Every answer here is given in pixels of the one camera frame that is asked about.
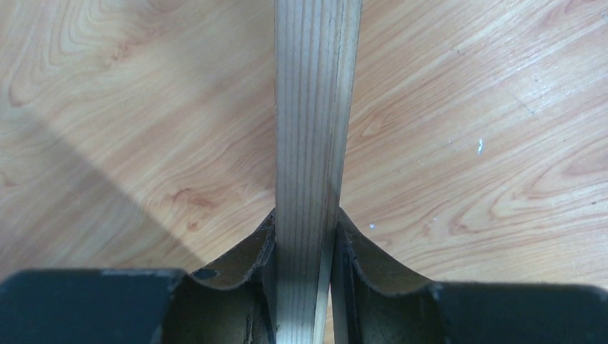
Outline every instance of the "wooden beam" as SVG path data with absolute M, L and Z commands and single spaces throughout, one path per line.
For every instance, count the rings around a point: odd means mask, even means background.
M 275 0 L 277 342 L 322 343 L 361 0 Z

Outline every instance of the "wooden floor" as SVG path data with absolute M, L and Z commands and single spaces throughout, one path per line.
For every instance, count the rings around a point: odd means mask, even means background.
M 195 269 L 273 207 L 271 0 L 0 13 L 0 277 Z M 608 287 L 607 56 L 602 0 L 365 0 L 342 207 L 434 279 Z

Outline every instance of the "wooden plank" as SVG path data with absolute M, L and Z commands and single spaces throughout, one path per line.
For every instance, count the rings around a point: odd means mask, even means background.
M 361 0 L 275 2 L 277 341 L 321 343 Z

